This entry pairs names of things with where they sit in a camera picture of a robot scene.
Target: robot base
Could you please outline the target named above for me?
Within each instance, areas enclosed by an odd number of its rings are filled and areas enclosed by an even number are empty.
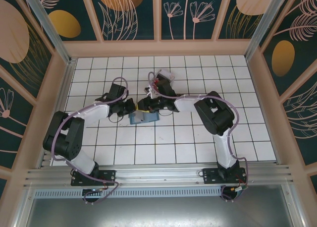
[[[100,170],[97,179],[106,181],[115,181],[115,170]],[[71,186],[103,186],[100,181],[91,180],[77,171],[72,172]],[[107,183],[108,186],[113,186],[114,183]]]

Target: grid floor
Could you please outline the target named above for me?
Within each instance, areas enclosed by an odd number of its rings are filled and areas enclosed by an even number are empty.
[[[150,71],[175,75],[178,94],[218,92],[240,115],[232,147],[248,161],[275,161],[263,114],[243,56],[97,57],[79,58],[65,110],[90,105],[109,91],[114,78],[128,81],[129,97],[144,98]],[[130,125],[116,115],[84,130],[83,150],[99,165],[216,162],[213,137],[197,113],[161,111],[157,122]],[[53,166],[64,165],[53,162]]]

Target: purple cable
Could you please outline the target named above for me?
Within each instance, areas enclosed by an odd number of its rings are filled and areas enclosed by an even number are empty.
[[[121,98],[123,98],[123,97],[127,94],[127,92],[128,92],[128,82],[127,82],[127,80],[124,79],[123,77],[116,77],[116,78],[112,81],[112,83],[114,83],[117,79],[122,79],[122,80],[125,82],[125,84],[126,84],[126,88],[125,88],[123,94],[122,94],[119,98],[117,98],[117,99],[115,99],[115,100],[113,100],[113,101],[109,101],[109,102],[101,102],[101,103],[97,103],[97,104],[92,104],[92,105],[90,105],[90,106],[84,107],[83,109],[80,109],[80,110],[77,111],[77,112],[74,112],[74,113],[70,114],[65,120],[63,120],[63,122],[62,122],[62,123],[60,124],[60,126],[58,127],[58,129],[57,129],[57,131],[56,131],[56,134],[55,134],[55,136],[54,136],[53,142],[52,142],[51,154],[52,154],[53,160],[55,160],[55,161],[66,161],[66,163],[67,163],[68,166],[70,166],[72,169],[76,170],[77,172],[79,172],[80,174],[82,174],[83,176],[85,176],[85,177],[87,177],[87,178],[89,178],[89,179],[91,179],[91,180],[99,181],[99,182],[103,182],[103,183],[115,183],[115,184],[117,184],[116,187],[114,187],[114,189],[112,189],[105,197],[100,198],[100,199],[98,199],[97,201],[95,201],[95,202],[94,202],[95,204],[97,204],[98,202],[103,201],[103,200],[106,199],[109,195],[111,195],[111,194],[118,188],[119,182],[117,182],[117,181],[107,181],[107,180],[102,180],[102,179],[94,178],[94,177],[89,176],[89,175],[85,174],[84,172],[78,170],[70,161],[68,161],[68,160],[66,160],[66,159],[64,159],[64,158],[62,158],[62,159],[56,158],[55,152],[54,152],[54,151],[55,151],[55,145],[56,145],[56,141],[57,141],[58,135],[59,135],[59,133],[61,132],[63,126],[64,126],[72,117],[74,117],[74,116],[77,115],[77,114],[80,114],[81,112],[86,111],[87,109],[89,109],[89,108],[91,108],[91,107],[115,103],[115,102],[119,101]],[[84,196],[84,201],[87,203],[87,201],[86,201],[87,195],[89,195],[89,194],[91,194],[91,193],[95,193],[95,192],[100,192],[100,191],[91,191],[91,192],[86,193],[86,195]]]
[[[150,75],[153,74],[154,77],[153,77],[153,80],[150,79]],[[247,162],[247,159],[245,157],[241,157],[241,158],[238,158],[236,157],[233,152],[232,152],[232,149],[231,149],[231,146],[230,146],[230,135],[232,133],[232,131],[237,127],[238,123],[239,123],[239,120],[240,120],[240,117],[239,117],[239,113],[238,113],[238,110],[228,101],[222,99],[222,98],[219,98],[219,97],[215,97],[215,96],[207,96],[207,95],[202,95],[202,96],[190,96],[190,95],[183,95],[183,96],[180,96],[180,97],[170,97],[170,96],[166,96],[166,95],[163,95],[161,94],[153,85],[154,83],[154,80],[156,79],[156,75],[154,72],[149,72],[148,74],[148,81],[149,81],[149,85],[150,87],[156,91],[157,94],[159,94],[160,96],[162,97],[165,97],[165,98],[168,98],[168,99],[181,99],[181,98],[184,98],[184,97],[188,97],[188,98],[209,98],[209,99],[216,99],[216,100],[219,100],[219,101],[222,101],[224,103],[226,103],[227,105],[229,105],[233,110],[234,112],[236,113],[236,116],[237,116],[237,121],[233,124],[232,128],[228,131],[228,136],[227,136],[227,142],[228,142],[228,147],[229,147],[229,152],[230,152],[230,155],[236,159],[236,160],[244,160],[245,163],[246,163],[246,176],[247,176],[247,180],[246,180],[246,185],[248,185],[248,180],[249,180],[249,169],[248,169],[248,162]],[[223,190],[226,186],[224,185],[222,188],[221,188],[221,198],[224,200],[224,197],[223,197]]]

